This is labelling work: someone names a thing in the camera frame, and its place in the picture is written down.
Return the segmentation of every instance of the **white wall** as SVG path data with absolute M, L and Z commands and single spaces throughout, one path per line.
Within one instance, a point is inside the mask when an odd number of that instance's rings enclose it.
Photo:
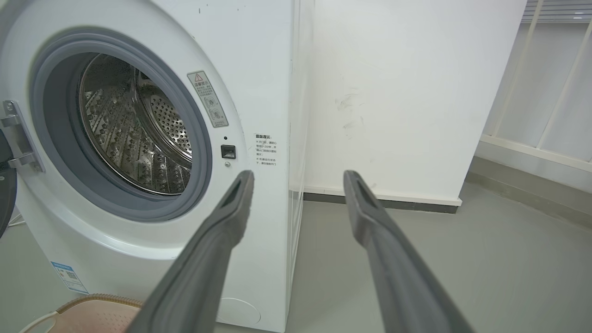
M 491 135 L 515 72 L 529 25 L 522 24 L 514 43 L 484 134 Z M 583 40 L 587 24 L 537 24 L 498 136 L 536 146 L 555 107 Z M 567 91 L 542 145 L 546 151 L 592 159 L 592 43 Z M 566 165 L 481 142 L 477 156 L 592 193 L 592 174 Z
M 317 0 L 305 190 L 459 204 L 525 0 Z

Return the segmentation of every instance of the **baseboard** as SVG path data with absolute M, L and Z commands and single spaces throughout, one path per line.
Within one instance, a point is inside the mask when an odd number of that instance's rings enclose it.
M 374 193 L 374 195 L 381 202 L 383 207 L 389 209 L 455 214 L 456 210 L 458 210 L 458 206 L 462 203 L 461 199 L 438 200 L 432 198 L 391 196 L 380 193 Z M 342 190 L 305 187 L 304 200 L 345 204 L 345 195 Z
M 479 157 L 473 159 L 465 181 L 544 214 L 592 229 L 591 193 Z

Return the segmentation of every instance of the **white washing machine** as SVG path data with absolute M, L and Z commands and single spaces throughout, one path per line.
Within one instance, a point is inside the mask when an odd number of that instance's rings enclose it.
M 284 332 L 313 9 L 314 0 L 4 3 L 0 123 L 12 161 L 3 165 L 17 170 L 17 206 L 64 288 L 144 300 L 251 169 L 252 209 L 218 321 Z

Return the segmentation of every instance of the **floor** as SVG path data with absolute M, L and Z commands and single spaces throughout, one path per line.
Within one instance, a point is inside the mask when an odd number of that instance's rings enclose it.
M 465 184 L 455 215 L 390 210 L 476 332 L 592 327 L 592 232 Z M 0 331 L 76 294 L 26 225 L 0 239 Z M 255 332 L 219 324 L 216 333 Z M 306 202 L 288 333 L 384 332 L 365 251 L 344 205 Z

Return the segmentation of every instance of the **white metal frame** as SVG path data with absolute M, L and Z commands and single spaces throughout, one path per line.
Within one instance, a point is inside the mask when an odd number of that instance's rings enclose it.
M 547 124 L 545 125 L 545 129 L 544 129 L 542 135 L 540 136 L 539 142 L 537 143 L 537 145 L 530 146 L 530 145 L 527 145 L 527 144 L 524 144 L 521 142 L 508 140 L 508 139 L 498 136 L 503 118 L 507 113 L 507 109 L 510 104 L 510 99 L 512 97 L 512 94 L 514 92 L 514 88 L 516 86 L 516 81 L 522 71 L 522 66 L 523 66 L 525 58 L 526 58 L 526 53 L 528 52 L 528 48 L 530 46 L 530 41 L 532 40 L 532 35 L 535 31 L 536 23 L 539 20 L 539 14 L 540 14 L 541 8 L 543 7 L 543 1 L 544 0 L 538 0 L 538 2 L 536 4 L 535 13 L 532 18 L 532 22 L 530 23 L 528 33 L 526 35 L 526 41 L 524 43 L 522 51 L 520 52 L 518 64 L 516 65 L 516 70 L 514 71 L 514 74 L 512 76 L 510 88 L 509 88 L 508 93 L 505 96 L 504 104 L 501 108 L 500 114 L 497 116 L 496 125 L 494 127 L 493 133 L 491 135 L 483 134 L 481 136 L 481 141 L 485 142 L 485 143 L 492 144 L 492 145 L 496 145 L 499 147 L 504 147 L 504 148 L 507 148 L 507 149 L 510 149 L 510 150 L 513 150 L 516 152 L 525 153 L 527 155 L 535 156 L 535 157 L 538 157 L 541 159 L 546 159 L 548 161 L 567 165 L 572 168 L 592 172 L 592 159 L 589 161 L 586 161 L 583 159 L 578 159 L 575 157 L 566 156 L 566 155 L 562 155 L 560 153 L 556 153 L 556 152 L 542 149 L 543 143 L 545 142 L 549 132 L 551 131 L 551 128 L 553 127 L 553 125 L 555 123 L 555 119 L 557 117 L 557 114 L 559 113 L 559 109 L 561 108 L 561 105 L 565 100 L 565 96 L 567 95 L 567 92 L 572 84 L 574 76 L 577 73 L 577 69 L 580 65 L 582 56 L 583 56 L 584 51 L 586 49 L 586 45 L 588 44 L 588 39 L 590 38 L 590 33 L 592 32 L 592 20 L 590 20 L 590 23 L 588 24 L 588 29 L 586 29 L 584 39 L 582 40 L 582 43 L 580 44 L 580 48 L 578 49 L 578 53 L 575 56 L 574 63 L 571 65 L 570 73 L 568 74 L 567 79 L 565 80 L 563 88 L 561 89 L 561 93 L 560 93 L 559 97 L 557 98 L 557 101 L 555 102 L 553 112 L 551 112 L 551 116 L 549 117 L 549 120 L 547 121 Z

